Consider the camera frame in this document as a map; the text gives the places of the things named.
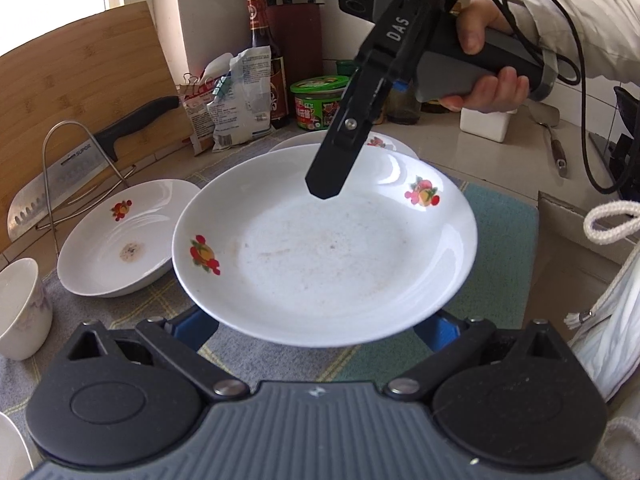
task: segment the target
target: ceramic plate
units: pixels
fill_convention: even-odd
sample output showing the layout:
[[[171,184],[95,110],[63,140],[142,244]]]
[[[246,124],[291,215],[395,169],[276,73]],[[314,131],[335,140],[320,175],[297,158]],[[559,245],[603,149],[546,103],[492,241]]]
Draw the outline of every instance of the ceramic plate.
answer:
[[[339,196],[312,196],[316,146],[244,162],[187,206],[174,268],[203,310],[245,334],[313,348],[359,344],[421,322],[476,256],[476,220],[427,164],[365,146]]]
[[[116,298],[171,269],[171,239],[180,214],[200,191],[184,180],[153,180],[95,207],[60,251],[58,277],[79,296]]]
[[[326,135],[326,130],[320,130],[318,132],[307,132],[290,139],[284,140],[280,144],[270,149],[271,152],[277,152],[284,148],[291,148],[292,146],[306,146],[307,144],[321,144]],[[368,146],[377,146],[379,148],[385,148],[392,152],[402,153],[413,158],[418,158],[418,155],[409,148],[404,142],[394,139],[383,134],[377,134],[376,132],[369,133],[369,139],[367,139]]]
[[[35,446],[22,437],[8,416],[0,413],[0,478],[20,480],[40,462]]]

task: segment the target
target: gray mat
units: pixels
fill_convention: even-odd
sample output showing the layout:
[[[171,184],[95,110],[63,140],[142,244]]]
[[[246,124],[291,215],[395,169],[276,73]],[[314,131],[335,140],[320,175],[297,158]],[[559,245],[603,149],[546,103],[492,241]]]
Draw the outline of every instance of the gray mat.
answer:
[[[190,180],[207,182],[267,152],[300,131],[280,131],[230,154]],[[447,309],[460,317],[483,316],[504,328],[519,327],[526,306],[538,231],[535,208],[513,198],[457,182],[478,220],[479,247],[474,269]],[[173,272],[135,294],[102,300],[67,292],[52,273],[45,280],[54,308],[51,332],[37,354],[23,362],[0,357],[0,410],[27,433],[24,408],[52,357],[83,319],[108,328],[131,328],[149,316],[173,317],[192,305]],[[260,380],[373,380],[384,383],[415,365],[428,350],[412,331],[367,345],[338,349],[299,349],[274,345],[220,326],[200,354],[255,386]]]

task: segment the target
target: knife block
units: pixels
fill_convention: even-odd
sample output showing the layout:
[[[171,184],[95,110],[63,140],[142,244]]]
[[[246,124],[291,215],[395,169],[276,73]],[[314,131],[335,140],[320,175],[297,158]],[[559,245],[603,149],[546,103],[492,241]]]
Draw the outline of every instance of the knife block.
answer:
[[[269,6],[267,17],[273,39],[284,57],[289,115],[294,116],[296,107],[290,86],[323,73],[320,5]]]

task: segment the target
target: bamboo cutting board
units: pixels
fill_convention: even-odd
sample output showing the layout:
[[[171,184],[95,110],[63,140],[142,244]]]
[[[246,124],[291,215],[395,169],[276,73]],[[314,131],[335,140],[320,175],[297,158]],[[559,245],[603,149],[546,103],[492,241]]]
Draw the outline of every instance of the bamboo cutting board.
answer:
[[[16,193],[42,172],[42,142],[56,123],[97,132],[153,99],[176,95],[146,2],[65,25],[0,56],[0,251],[10,244],[6,216]],[[126,168],[193,133],[182,107],[119,139]],[[77,126],[56,131],[53,163],[86,139]],[[92,184],[107,179],[105,170]]]

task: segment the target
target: metal spatula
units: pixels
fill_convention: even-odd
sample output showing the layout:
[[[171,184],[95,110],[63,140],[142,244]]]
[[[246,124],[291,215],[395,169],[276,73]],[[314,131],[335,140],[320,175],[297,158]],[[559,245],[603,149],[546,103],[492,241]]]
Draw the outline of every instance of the metal spatula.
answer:
[[[544,103],[531,102],[529,104],[529,111],[531,117],[541,126],[544,126],[551,136],[551,153],[556,162],[556,168],[558,168],[558,175],[562,178],[567,176],[567,163],[566,155],[562,144],[556,137],[553,128],[560,123],[560,110],[553,106],[545,105]]]

